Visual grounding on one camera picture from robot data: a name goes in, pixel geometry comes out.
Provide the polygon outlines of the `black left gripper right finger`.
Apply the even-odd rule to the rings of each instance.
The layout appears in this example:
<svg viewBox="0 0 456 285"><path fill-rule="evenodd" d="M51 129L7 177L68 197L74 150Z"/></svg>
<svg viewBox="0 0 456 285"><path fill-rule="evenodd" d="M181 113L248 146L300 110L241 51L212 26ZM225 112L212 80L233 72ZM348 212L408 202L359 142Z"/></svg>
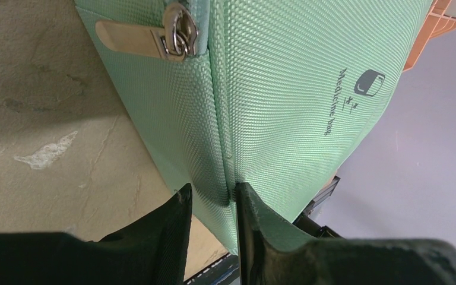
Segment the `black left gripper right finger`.
<svg viewBox="0 0 456 285"><path fill-rule="evenodd" d="M248 183L238 183L236 217L242 284L456 284L456 248L436 239L315 238L301 230L287 250L263 225L293 224Z"/></svg>

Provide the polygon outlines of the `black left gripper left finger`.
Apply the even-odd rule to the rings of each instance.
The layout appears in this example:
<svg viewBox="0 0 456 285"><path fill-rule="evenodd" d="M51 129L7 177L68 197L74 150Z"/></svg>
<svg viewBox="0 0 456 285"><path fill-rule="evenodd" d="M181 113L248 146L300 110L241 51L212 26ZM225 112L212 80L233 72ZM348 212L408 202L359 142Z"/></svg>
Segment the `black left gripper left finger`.
<svg viewBox="0 0 456 285"><path fill-rule="evenodd" d="M65 232L0 233L0 284L182 284L192 187L101 240Z"/></svg>

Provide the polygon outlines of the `green medicine case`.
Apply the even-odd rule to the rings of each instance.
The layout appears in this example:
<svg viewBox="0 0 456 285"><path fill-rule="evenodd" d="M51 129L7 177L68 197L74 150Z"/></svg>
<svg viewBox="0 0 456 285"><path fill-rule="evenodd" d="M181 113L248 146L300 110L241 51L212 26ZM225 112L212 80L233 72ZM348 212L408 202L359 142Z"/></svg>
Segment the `green medicine case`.
<svg viewBox="0 0 456 285"><path fill-rule="evenodd" d="M431 1L77 1L168 188L238 251L235 185L293 221L379 121Z"/></svg>

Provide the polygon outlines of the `peach desk file organizer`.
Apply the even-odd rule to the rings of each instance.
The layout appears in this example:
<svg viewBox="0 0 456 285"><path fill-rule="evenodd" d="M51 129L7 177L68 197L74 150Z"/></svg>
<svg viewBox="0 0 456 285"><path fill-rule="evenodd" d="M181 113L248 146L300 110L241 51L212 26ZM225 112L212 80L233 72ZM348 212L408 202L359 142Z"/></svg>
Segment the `peach desk file organizer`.
<svg viewBox="0 0 456 285"><path fill-rule="evenodd" d="M456 29L456 16L447 14L447 9L451 3L452 0L437 0L432 2L404 64L403 72L415 66L430 39L442 36Z"/></svg>

